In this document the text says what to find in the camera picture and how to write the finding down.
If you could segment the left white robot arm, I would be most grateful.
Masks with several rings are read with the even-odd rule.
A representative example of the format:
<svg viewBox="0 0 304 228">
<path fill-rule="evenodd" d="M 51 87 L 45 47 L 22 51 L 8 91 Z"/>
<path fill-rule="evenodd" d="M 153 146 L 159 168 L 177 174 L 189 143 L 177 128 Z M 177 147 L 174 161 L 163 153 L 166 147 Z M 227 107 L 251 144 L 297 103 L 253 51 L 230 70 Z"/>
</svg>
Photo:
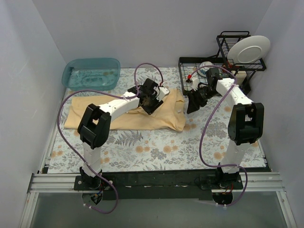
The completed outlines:
<svg viewBox="0 0 304 228">
<path fill-rule="evenodd" d="M 111 122 L 124 113 L 141 107 L 151 115 L 163 104 L 163 98 L 169 90 L 158 85 L 151 79 L 146 79 L 143 85 L 134 86 L 122 95 L 108 103 L 87 106 L 78 126 L 78 133 L 83 143 L 84 165 L 80 168 L 82 182 L 91 190 L 100 187 L 101 146 L 107 141 Z"/>
</svg>

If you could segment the pale yellow t shirt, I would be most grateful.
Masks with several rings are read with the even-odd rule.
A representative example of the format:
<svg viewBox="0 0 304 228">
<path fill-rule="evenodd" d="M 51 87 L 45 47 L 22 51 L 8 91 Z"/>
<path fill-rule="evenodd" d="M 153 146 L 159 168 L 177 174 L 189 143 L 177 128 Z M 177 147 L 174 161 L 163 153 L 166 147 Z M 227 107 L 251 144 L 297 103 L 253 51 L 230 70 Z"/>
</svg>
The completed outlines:
<svg viewBox="0 0 304 228">
<path fill-rule="evenodd" d="M 106 95 L 73 97 L 69 108 L 67 120 L 64 123 L 66 129 L 77 129 L 81 118 L 89 104 L 105 104 L 114 100 Z M 171 89 L 163 104 L 157 110 L 148 115 L 142 108 L 130 110 L 111 122 L 111 130 L 158 130 L 170 128 L 177 132 L 183 131 L 186 123 L 184 98 L 178 89 Z"/>
</svg>

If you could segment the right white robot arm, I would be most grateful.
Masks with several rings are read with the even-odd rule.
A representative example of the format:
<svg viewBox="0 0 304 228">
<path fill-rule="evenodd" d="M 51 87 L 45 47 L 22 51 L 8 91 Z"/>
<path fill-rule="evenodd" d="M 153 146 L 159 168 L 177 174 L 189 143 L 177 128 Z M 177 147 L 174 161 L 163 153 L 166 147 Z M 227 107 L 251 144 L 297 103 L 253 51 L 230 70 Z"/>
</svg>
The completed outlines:
<svg viewBox="0 0 304 228">
<path fill-rule="evenodd" d="M 239 184 L 240 164 L 246 150 L 263 134 L 264 106 L 247 98 L 235 84 L 234 79 L 212 78 L 209 85 L 203 85 L 199 79 L 192 79 L 192 90 L 188 93 L 187 112 L 193 113 L 204 107 L 208 99 L 220 94 L 232 109 L 228 123 L 229 144 L 222 161 L 217 165 L 215 174 L 208 177 L 208 185 L 217 185 L 221 189 Z"/>
</svg>

